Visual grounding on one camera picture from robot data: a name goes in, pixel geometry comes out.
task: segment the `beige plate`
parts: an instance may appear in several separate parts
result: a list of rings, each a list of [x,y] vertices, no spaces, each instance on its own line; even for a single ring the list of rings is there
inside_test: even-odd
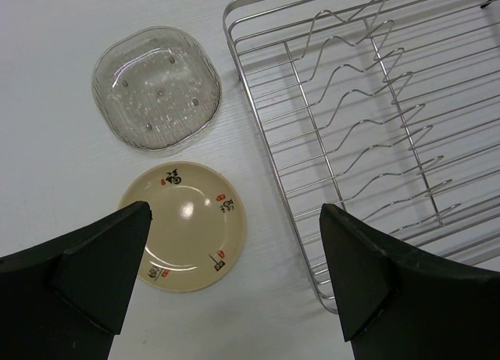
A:
[[[243,204],[220,174],[190,162],[138,177],[120,207],[147,201],[153,220],[139,278],[164,290],[193,291],[222,278],[245,242]]]

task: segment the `wire rack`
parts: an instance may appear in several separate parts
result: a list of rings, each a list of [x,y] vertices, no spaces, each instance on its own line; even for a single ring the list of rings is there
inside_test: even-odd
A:
[[[226,8],[230,52],[327,310],[337,311],[324,202],[436,255],[500,269],[496,1]]]

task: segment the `transparent soap dish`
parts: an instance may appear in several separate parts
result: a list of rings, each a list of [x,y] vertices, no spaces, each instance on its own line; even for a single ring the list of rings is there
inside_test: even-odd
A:
[[[98,60],[94,100],[124,143],[163,150],[205,128],[220,104],[219,74],[202,46],[171,27],[142,30]]]

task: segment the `transparent bowl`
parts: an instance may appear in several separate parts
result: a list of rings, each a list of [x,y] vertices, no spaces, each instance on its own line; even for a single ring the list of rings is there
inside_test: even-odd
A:
[[[98,60],[94,100],[124,143],[163,150],[205,128],[220,104],[219,74],[201,45],[171,27],[141,30]]]

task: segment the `tabletop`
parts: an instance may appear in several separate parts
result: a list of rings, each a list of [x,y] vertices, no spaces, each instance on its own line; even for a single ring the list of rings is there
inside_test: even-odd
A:
[[[236,266],[204,290],[138,280],[112,360],[351,359],[339,319],[306,277],[222,29],[231,0],[0,0],[0,249],[8,255],[114,212],[129,184],[168,161],[222,173],[245,205]],[[195,37],[219,71],[223,101],[208,134],[175,155],[120,142],[91,95],[99,56],[152,26]]]

